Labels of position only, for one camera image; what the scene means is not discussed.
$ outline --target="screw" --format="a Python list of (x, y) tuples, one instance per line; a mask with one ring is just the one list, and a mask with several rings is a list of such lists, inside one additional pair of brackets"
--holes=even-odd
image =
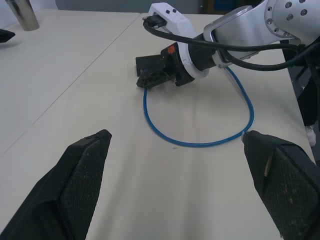
[(307, 13), (308, 13), (308, 11), (306, 9), (304, 9), (301, 11), (300, 14), (301, 14), (301, 16), (305, 16), (305, 15), (307, 15)]
[(286, 4), (285, 4), (285, 8), (288, 9), (288, 8), (291, 8), (292, 6), (292, 2), (288, 1)]
[(293, 16), (292, 14), (290, 14), (290, 15), (288, 15), (288, 16), (286, 17), (286, 19), (287, 19), (288, 21), (292, 20), (293, 18), (294, 18), (294, 16)]

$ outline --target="white table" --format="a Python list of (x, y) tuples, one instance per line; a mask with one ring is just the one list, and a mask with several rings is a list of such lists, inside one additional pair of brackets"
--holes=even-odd
[[(2, 156), (0, 229), (68, 145), (107, 129), (113, 137), (87, 240), (280, 240), (254, 188), (240, 139), (211, 148), (179, 147), (147, 125), (135, 57), (158, 54), (171, 42), (146, 32), (143, 16)], [(187, 16), (198, 33), (219, 17)], [(251, 61), (275, 64), (284, 57), (274, 50)], [(312, 158), (288, 71), (231, 68), (255, 109), (251, 129), (292, 141)], [(228, 137), (249, 119), (234, 85), (218, 68), (182, 87), (168, 82), (149, 92), (150, 117), (177, 140)]]
[(139, 13), (40, 10), (40, 28), (0, 45), (0, 156)]

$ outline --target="metal cylinder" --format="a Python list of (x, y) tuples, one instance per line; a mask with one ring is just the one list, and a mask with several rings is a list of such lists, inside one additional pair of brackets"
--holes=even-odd
[(38, 29), (39, 23), (29, 0), (5, 0), (23, 30), (33, 31)]

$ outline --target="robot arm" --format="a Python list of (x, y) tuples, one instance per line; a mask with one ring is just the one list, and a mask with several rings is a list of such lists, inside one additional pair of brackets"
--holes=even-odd
[[(161, 51), (158, 61), (153, 65), (153, 67), (157, 66), (156, 68), (138, 65), (137, 62), (137, 68), (141, 71), (137, 85), (142, 88), (151, 88), (176, 79), (176, 85), (181, 86), (194, 79), (205, 77), (208, 75), (209, 68), (214, 66), (225, 68), (232, 64), (227, 59), (227, 54), (237, 60), (244, 60), (258, 54), (258, 50), (249, 50), (254, 46), (267, 46), (281, 40), (289, 40), (291, 44), (287, 45), (290, 47), (313, 45), (320, 37), (319, 10), (320, 1), (318, 0), (263, 0), (255, 8), (243, 6), (229, 12), (205, 26), (203, 34), (196, 36), (189, 19), (167, 3), (154, 3), (149, 10), (150, 16), (143, 19), (144, 25), (147, 25), (145, 28), (152, 28), (152, 34), (160, 36), (161, 32), (154, 29), (162, 29), (170, 33), (168, 35), (187, 37), (203, 43), (224, 44), (233, 47), (232, 49), (242, 47), (247, 48), (248, 51), (226, 52), (218, 47), (205, 47), (205, 45), (178, 41)], [(168, 57), (168, 53), (176, 60), (175, 62)]]

